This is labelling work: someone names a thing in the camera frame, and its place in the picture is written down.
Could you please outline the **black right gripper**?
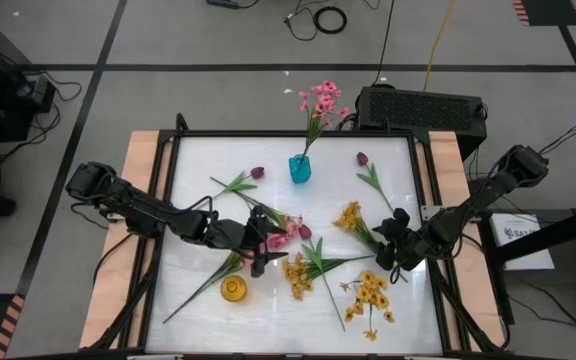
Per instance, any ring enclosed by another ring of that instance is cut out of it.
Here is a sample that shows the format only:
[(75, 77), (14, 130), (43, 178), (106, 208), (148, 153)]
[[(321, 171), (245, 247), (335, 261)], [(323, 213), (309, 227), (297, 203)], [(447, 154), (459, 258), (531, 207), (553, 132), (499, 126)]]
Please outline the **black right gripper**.
[[(391, 271), (397, 265), (403, 270), (412, 270), (423, 260), (436, 255), (436, 236), (429, 225), (422, 226), (419, 230), (408, 227), (410, 216), (403, 208), (396, 208), (393, 219), (397, 230), (394, 235), (396, 251), (381, 249), (377, 256), (377, 264), (386, 271)], [(388, 226), (380, 225), (373, 228), (386, 241), (393, 239)]]

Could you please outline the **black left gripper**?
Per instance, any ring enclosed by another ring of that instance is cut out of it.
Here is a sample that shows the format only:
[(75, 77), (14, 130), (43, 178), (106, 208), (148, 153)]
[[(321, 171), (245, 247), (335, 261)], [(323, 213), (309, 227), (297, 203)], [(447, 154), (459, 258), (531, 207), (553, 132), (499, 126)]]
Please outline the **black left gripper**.
[(253, 278), (261, 277), (269, 262), (288, 255), (287, 252), (262, 253), (267, 234), (286, 235), (287, 231), (267, 219), (260, 205), (252, 208), (246, 224), (223, 219), (213, 223), (210, 230), (213, 232), (210, 242), (214, 248), (230, 250), (251, 261)]

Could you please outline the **purple artificial tulip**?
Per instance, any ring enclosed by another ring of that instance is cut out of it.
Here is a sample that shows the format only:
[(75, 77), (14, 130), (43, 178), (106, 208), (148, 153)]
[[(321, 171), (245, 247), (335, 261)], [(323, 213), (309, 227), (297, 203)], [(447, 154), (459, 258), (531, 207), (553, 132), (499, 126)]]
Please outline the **purple artificial tulip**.
[(356, 176), (362, 181), (364, 181), (366, 184), (371, 186), (374, 190), (376, 190), (380, 194), (386, 205), (388, 206), (390, 212), (393, 212), (394, 208), (390, 204), (388, 198), (386, 197), (382, 189), (375, 164), (371, 163), (369, 161), (368, 156), (363, 152), (357, 153), (356, 160), (358, 165), (365, 170), (364, 173), (357, 173)]
[(327, 279), (325, 277), (325, 271), (324, 271), (324, 267), (323, 267), (323, 262), (322, 262), (322, 254), (321, 254), (321, 244), (322, 242), (319, 241), (317, 244), (314, 244), (312, 241), (312, 231), (310, 230), (310, 228), (307, 225), (302, 225), (299, 228), (299, 235), (300, 237), (306, 241), (306, 244), (304, 244), (302, 246), (304, 252), (306, 253), (306, 255), (309, 257), (309, 259), (315, 264), (316, 268), (319, 271), (319, 274), (322, 276), (322, 279), (324, 281), (324, 285), (326, 287), (326, 290), (328, 292), (328, 295), (330, 297), (330, 300), (333, 304), (333, 307), (335, 309), (335, 312), (337, 314), (337, 317), (341, 323), (341, 327), (343, 329), (343, 331), (346, 331), (345, 329), (345, 325), (344, 325), (344, 321), (341, 317), (340, 311), (337, 307), (337, 304), (334, 300), (334, 296), (332, 294), (332, 291), (330, 289), (330, 286), (327, 282)]
[(229, 183), (223, 183), (214, 177), (211, 180), (218, 185), (222, 186), (222, 190), (215, 195), (207, 196), (200, 199), (196, 209), (197, 210), (214, 210), (215, 201), (226, 194), (235, 194), (237, 197), (242, 199), (249, 209), (252, 209), (258, 204), (256, 200), (244, 194), (247, 190), (254, 190), (257, 188), (255, 181), (261, 179), (264, 176), (265, 168), (262, 166), (254, 167), (248, 172), (242, 171)]

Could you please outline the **yellow artificial flower spray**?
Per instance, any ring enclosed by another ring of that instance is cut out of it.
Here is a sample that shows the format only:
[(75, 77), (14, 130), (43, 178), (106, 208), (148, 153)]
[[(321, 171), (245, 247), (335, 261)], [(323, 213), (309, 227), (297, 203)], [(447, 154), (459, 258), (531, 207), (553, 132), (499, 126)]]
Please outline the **yellow artificial flower spray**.
[(352, 235), (374, 254), (378, 253), (380, 242), (374, 238), (366, 225), (361, 214), (361, 206), (357, 201), (350, 202), (333, 224)]
[(313, 282), (316, 278), (347, 262), (363, 259), (367, 259), (367, 256), (346, 259), (322, 258), (315, 261), (298, 252), (293, 258), (282, 260), (282, 270), (285, 279), (290, 285), (293, 298), (301, 301), (305, 292), (313, 290)]
[(373, 318), (381, 314), (387, 323), (394, 323), (395, 318), (390, 310), (390, 299), (386, 296), (387, 281), (384, 277), (373, 271), (364, 270), (358, 278), (349, 282), (342, 282), (339, 287), (347, 293), (352, 293), (354, 299), (343, 313), (345, 323), (352, 322), (357, 317), (366, 316), (368, 329), (363, 331), (364, 337), (371, 342), (377, 340), (378, 329), (373, 324)]

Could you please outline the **amber textured glass vase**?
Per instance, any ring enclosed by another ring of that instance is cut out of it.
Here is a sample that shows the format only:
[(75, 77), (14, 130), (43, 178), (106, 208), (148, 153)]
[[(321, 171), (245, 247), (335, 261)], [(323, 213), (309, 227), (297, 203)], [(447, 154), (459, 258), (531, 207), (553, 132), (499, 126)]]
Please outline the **amber textured glass vase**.
[(220, 294), (228, 302), (242, 301), (247, 295), (247, 283), (239, 275), (229, 275), (220, 285)]

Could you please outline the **blue glass vase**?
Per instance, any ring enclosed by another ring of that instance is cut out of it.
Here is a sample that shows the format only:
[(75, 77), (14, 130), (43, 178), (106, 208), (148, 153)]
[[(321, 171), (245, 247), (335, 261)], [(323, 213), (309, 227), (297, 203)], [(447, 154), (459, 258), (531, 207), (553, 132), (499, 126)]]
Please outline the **blue glass vase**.
[(311, 177), (310, 160), (307, 155), (297, 154), (289, 159), (289, 170), (295, 184), (306, 183)]

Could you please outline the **black computer case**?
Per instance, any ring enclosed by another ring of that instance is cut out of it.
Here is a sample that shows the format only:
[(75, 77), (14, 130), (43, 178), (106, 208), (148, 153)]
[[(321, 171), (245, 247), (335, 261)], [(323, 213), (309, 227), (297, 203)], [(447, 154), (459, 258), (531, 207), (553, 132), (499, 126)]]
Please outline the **black computer case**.
[(420, 140), (433, 131), (453, 132), (462, 159), (487, 138), (488, 109), (479, 97), (374, 85), (361, 90), (355, 109), (361, 130), (409, 131)]

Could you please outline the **white paper sign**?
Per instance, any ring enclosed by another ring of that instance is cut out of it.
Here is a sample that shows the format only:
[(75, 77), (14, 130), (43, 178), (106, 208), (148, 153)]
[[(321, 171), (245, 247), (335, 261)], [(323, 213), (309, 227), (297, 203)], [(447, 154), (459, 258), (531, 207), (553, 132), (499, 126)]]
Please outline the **white paper sign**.
[(530, 235), (543, 228), (534, 213), (494, 212), (489, 217), (493, 254), (506, 271), (554, 270), (547, 248), (529, 245)]

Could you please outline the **black stand beam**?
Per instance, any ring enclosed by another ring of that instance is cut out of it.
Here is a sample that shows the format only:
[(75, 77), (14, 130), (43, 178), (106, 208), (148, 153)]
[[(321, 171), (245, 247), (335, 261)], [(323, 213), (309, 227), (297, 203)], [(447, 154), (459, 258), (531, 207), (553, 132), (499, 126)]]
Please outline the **black stand beam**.
[[(487, 214), (479, 222), (478, 228), (482, 232), (483, 253), (488, 263), (493, 293), (498, 306), (498, 310), (504, 322), (508, 325), (514, 323), (514, 317), (509, 302), (505, 281), (502, 275), (502, 265), (498, 258), (493, 254), (492, 245), (494, 244), (492, 232), (489, 227), (489, 217)], [(539, 248), (551, 248), (562, 243), (576, 239), (576, 214), (569, 218), (555, 222), (542, 228), (538, 232), (530, 235), (529, 245), (539, 243)]]

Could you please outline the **black metal table frame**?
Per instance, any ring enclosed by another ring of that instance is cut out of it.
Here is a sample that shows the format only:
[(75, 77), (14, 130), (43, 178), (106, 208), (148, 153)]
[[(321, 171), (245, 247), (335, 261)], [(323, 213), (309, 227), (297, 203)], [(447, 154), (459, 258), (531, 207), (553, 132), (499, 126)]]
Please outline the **black metal table frame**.
[[(183, 138), (295, 139), (299, 135), (298, 131), (290, 130), (191, 130), (183, 118), (178, 118), (172, 129), (133, 132), (123, 173), (137, 187), (168, 198)], [(402, 131), (399, 135), (407, 140), (410, 148), (419, 199), (438, 201), (441, 196), (454, 195), (454, 182), (448, 174), (462, 173), (457, 167), (460, 150), (456, 134), (430, 131), (415, 135)], [(93, 286), (80, 339), (83, 350), (135, 350), (145, 345), (163, 238), (140, 237), (136, 244), (131, 245), (121, 238), (126, 231), (118, 224), (107, 231), (104, 251), (115, 253), (117, 257), (107, 261), (106, 268), (101, 270), (101, 276)], [(464, 311), (456, 310), (440, 289), (435, 288), (433, 295), (438, 307), (444, 353), (480, 355), (487, 349), (483, 344), (485, 341), (494, 342), (502, 338), (502, 327), (495, 328), (494, 337), (489, 334), (497, 315), (477, 312), (470, 322), (466, 322)]]

